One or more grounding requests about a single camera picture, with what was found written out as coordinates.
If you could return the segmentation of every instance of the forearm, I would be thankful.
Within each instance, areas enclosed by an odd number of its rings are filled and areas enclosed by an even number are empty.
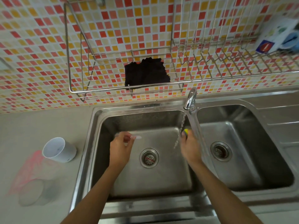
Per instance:
[[[191,166],[222,224],[257,224],[259,218],[220,181],[203,162]]]
[[[61,224],[97,224],[110,189],[120,172],[119,168],[108,167],[98,182]]]

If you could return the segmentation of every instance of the drain hole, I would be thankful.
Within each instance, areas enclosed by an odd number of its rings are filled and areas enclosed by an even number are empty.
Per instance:
[[[140,154],[140,163],[145,168],[152,168],[157,165],[159,155],[153,148],[144,149]]]
[[[219,161],[229,161],[232,157],[230,147],[223,142],[212,143],[211,153]]]

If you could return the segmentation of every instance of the wall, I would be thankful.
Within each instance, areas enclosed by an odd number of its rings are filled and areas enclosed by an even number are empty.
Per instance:
[[[10,70],[0,72],[0,112],[10,113],[18,111],[40,110],[48,108],[60,108],[79,105],[92,105],[99,103],[114,103],[120,101],[138,101],[151,98],[173,97],[185,95],[186,91],[196,86],[199,93],[213,93],[222,91],[234,91],[243,89],[262,88],[281,85],[295,85],[299,83],[298,73],[286,73],[280,75],[260,75],[260,71],[267,68],[261,60],[252,63],[249,59],[245,59],[253,75],[243,79],[221,79],[217,75],[217,71],[228,75],[228,70],[234,74],[236,66],[227,68],[224,64],[211,63],[205,64],[204,61],[197,59],[201,50],[189,50],[194,52],[194,58],[187,58],[187,62],[180,64],[179,57],[182,53],[170,53],[173,58],[168,63],[165,60],[168,72],[175,75],[175,80],[199,79],[200,75],[204,79],[208,79],[209,72],[215,74],[219,80],[188,83],[184,85],[184,91],[178,90],[170,92],[160,92],[153,94],[140,94],[130,96],[125,90],[113,92],[101,92],[97,99],[86,100],[84,103],[76,94],[69,92],[69,81],[67,75],[67,58],[65,44],[65,27],[64,27],[64,11],[63,3],[66,0],[1,0],[0,2],[0,57],[3,58],[11,67]],[[223,35],[225,33],[253,33],[256,34],[263,22],[269,21],[273,14],[292,14],[298,17],[298,3],[291,3],[290,0],[256,0],[258,8],[253,16],[252,22],[245,21],[244,16],[240,16],[240,12],[244,6],[249,6],[253,0],[231,0],[230,8],[233,10],[223,9],[216,5],[216,1],[225,2],[225,0],[193,0],[192,17],[196,17],[199,12],[198,25],[195,26],[196,31],[192,30],[189,39],[195,35],[196,40],[200,37],[209,38],[209,36]],[[174,0],[106,0],[106,5],[99,8],[94,1],[81,2],[73,4],[73,9],[77,14],[85,36],[92,46],[95,53],[118,52],[113,54],[113,61],[107,62],[107,66],[95,68],[96,77],[98,79],[94,88],[105,88],[104,84],[112,84],[115,82],[122,83],[124,81],[124,63],[132,61],[131,49],[144,49],[136,51],[137,56],[153,55],[166,59],[166,49],[161,47],[170,45],[171,34],[173,30],[173,38],[178,41],[181,27],[181,41],[187,39],[185,17],[188,15],[188,5],[184,6],[183,13],[180,10],[180,0],[174,3]],[[82,88],[81,65],[78,56],[83,52],[83,57],[88,57],[86,44],[80,44],[80,30],[75,23],[70,11],[67,11],[68,31],[69,31],[69,47],[72,74],[72,87],[74,90]],[[219,32],[220,26],[223,26],[222,32]],[[232,50],[226,49],[225,52],[233,53]],[[101,60],[109,58],[109,55],[100,55]],[[293,60],[275,57],[275,62],[266,59],[266,63],[270,65],[276,72],[291,71],[299,68],[298,56]],[[110,71],[112,64],[120,64],[117,70]],[[238,60],[236,65],[241,71],[248,71],[243,65],[243,60]],[[84,74],[88,72],[86,60],[82,63]],[[83,78],[86,87],[88,78]],[[164,89],[165,87],[150,88],[153,90]]]

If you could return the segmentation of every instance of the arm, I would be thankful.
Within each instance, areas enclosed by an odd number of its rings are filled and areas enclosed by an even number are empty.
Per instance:
[[[110,143],[109,166],[102,177],[80,201],[61,224],[97,224],[101,218],[110,190],[128,163],[135,137],[128,132],[120,132]]]
[[[221,224],[263,224],[259,218],[205,166],[200,146],[188,130],[182,133],[181,152],[202,183]]]

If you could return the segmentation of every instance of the chrome faucet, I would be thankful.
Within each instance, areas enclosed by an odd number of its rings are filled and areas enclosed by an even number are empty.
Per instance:
[[[188,98],[184,104],[184,109],[188,110],[190,113],[194,112],[196,110],[195,107],[195,98],[196,98],[196,94],[197,94],[197,88],[193,87],[188,95]]]

